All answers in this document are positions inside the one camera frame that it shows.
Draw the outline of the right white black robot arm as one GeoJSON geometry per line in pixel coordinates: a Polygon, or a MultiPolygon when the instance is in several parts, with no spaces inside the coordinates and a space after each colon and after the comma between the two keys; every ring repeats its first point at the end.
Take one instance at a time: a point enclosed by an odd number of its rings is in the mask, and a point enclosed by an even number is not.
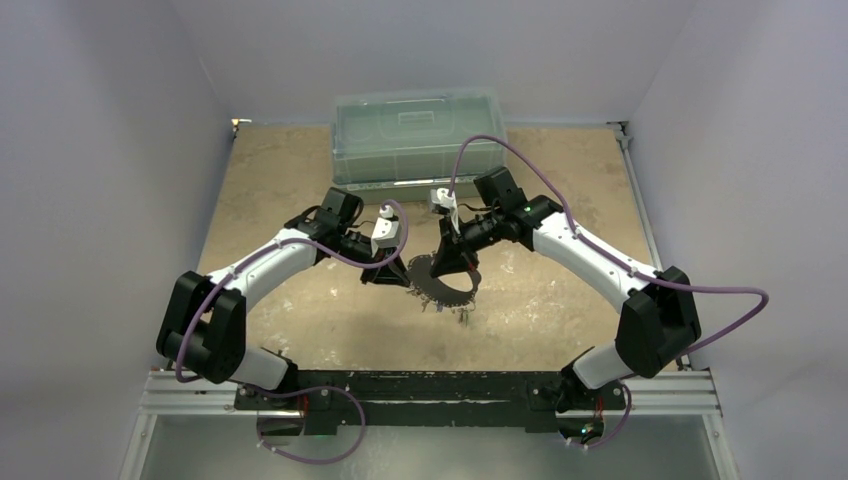
{"type": "Polygon", "coordinates": [[[589,349],[561,370],[559,410],[588,405],[602,387],[624,377],[654,377],[700,338],[684,272],[657,270],[611,248],[569,218],[563,205],[544,195],[527,198],[505,167],[477,177],[474,185],[484,212],[471,221],[460,219],[448,189],[431,190],[428,205],[441,217],[440,244],[426,279],[472,272],[478,251],[510,241],[565,267],[619,315],[611,343],[589,349]]]}

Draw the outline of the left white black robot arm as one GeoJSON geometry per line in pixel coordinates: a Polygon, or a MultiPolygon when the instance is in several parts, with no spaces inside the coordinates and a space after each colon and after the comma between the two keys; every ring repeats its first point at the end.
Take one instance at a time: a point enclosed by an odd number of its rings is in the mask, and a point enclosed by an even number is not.
{"type": "Polygon", "coordinates": [[[407,287],[400,254],[409,222],[395,200],[380,206],[372,234],[356,229],[363,200],[336,187],[289,219],[266,243],[208,274],[179,276],[155,349],[173,363],[177,381],[234,382],[259,391],[272,408],[292,405],[299,369],[281,353],[247,342],[249,312],[293,276],[331,258],[361,271],[362,283],[407,287]]]}

